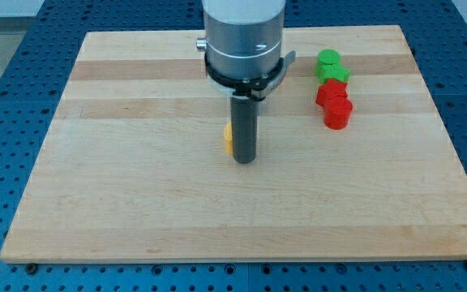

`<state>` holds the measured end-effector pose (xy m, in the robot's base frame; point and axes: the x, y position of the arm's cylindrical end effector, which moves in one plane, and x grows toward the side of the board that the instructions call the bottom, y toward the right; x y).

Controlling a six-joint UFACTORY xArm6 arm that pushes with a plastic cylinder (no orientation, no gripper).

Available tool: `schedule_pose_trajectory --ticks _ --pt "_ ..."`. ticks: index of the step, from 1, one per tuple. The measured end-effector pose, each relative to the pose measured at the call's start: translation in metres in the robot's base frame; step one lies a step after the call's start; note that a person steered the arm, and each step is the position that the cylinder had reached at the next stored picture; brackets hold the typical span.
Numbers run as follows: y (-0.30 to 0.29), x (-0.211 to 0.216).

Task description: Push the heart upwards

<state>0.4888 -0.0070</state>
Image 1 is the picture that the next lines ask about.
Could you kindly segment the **black clamp mount ring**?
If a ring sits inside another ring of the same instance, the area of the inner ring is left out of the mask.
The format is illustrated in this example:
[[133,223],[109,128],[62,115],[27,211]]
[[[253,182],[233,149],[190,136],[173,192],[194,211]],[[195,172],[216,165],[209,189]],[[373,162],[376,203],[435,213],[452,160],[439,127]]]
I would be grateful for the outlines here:
[[263,101],[282,83],[295,58],[296,51],[290,51],[283,58],[279,58],[277,65],[271,71],[256,79],[232,79],[222,75],[212,67],[207,54],[204,55],[204,64],[210,82],[228,97]]

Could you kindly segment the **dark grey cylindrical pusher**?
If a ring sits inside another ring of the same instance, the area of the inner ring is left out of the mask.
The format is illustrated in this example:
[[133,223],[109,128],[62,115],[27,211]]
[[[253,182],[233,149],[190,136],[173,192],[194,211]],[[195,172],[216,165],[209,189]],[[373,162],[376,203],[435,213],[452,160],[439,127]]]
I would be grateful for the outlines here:
[[233,158],[241,164],[256,158],[258,103],[246,98],[230,99]]

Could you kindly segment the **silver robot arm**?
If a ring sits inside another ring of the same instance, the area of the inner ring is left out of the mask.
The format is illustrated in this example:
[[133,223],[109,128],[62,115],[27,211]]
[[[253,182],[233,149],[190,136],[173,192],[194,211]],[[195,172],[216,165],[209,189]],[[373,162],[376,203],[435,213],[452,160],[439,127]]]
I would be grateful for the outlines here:
[[259,103],[274,92],[296,58],[283,55],[285,0],[203,0],[204,52],[208,77],[228,94],[233,158],[257,156]]

